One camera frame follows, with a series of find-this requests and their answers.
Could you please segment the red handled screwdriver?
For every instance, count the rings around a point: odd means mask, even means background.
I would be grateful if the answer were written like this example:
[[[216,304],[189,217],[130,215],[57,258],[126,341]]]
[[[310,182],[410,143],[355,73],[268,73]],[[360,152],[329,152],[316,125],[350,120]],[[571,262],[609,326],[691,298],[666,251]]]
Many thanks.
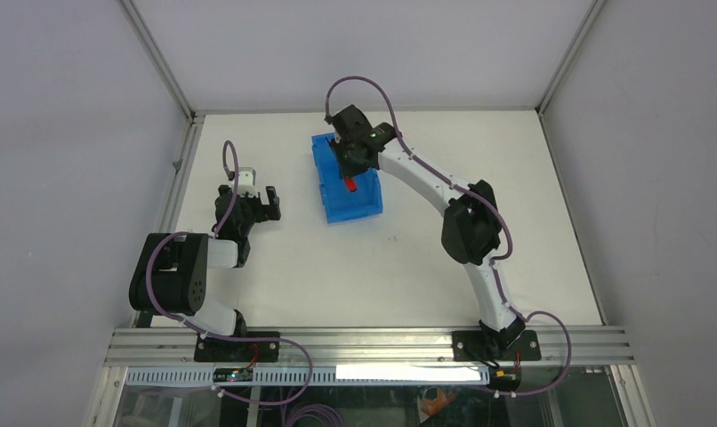
[[[354,193],[358,190],[358,186],[354,178],[345,178],[343,183],[350,193]]]

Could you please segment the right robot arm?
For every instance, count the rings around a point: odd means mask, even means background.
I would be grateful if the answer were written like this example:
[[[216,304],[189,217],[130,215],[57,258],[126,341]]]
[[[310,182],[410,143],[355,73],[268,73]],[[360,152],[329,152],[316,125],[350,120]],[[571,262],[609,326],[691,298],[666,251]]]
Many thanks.
[[[512,236],[498,212],[491,185],[467,183],[441,172],[405,145],[395,127],[371,125],[354,105],[326,116],[325,121],[334,128],[328,145],[342,179],[382,171],[439,212],[441,244],[450,258],[463,265],[477,298],[483,351],[489,359],[509,358],[518,349],[526,326],[496,269],[502,258],[496,251],[502,243],[510,244]]]

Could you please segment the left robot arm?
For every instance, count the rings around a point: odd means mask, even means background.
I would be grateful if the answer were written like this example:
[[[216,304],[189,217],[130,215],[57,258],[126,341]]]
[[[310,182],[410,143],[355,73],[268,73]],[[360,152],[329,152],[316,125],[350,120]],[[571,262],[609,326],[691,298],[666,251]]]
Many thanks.
[[[267,186],[265,194],[223,184],[214,200],[211,234],[148,234],[129,285],[132,308],[177,320],[204,338],[216,336],[214,348],[220,355],[228,361],[242,359],[249,349],[245,318],[208,295],[207,272],[244,267],[254,225],[281,219],[276,188]]]

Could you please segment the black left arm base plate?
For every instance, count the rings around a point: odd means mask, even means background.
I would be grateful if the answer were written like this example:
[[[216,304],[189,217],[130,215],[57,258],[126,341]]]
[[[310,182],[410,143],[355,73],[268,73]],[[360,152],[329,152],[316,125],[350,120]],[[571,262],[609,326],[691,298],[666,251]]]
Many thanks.
[[[194,350],[193,360],[197,363],[274,363],[279,358],[278,338],[276,331],[248,332],[247,338],[252,342],[231,342],[218,338],[199,335]]]

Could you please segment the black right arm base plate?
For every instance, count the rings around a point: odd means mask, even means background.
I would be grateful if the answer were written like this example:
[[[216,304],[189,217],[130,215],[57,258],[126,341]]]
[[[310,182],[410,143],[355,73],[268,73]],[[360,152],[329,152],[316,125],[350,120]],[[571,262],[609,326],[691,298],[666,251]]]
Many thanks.
[[[542,352],[537,334],[525,330],[509,347],[501,348],[477,330],[457,330],[451,334],[454,361],[464,362],[515,362],[539,361]]]

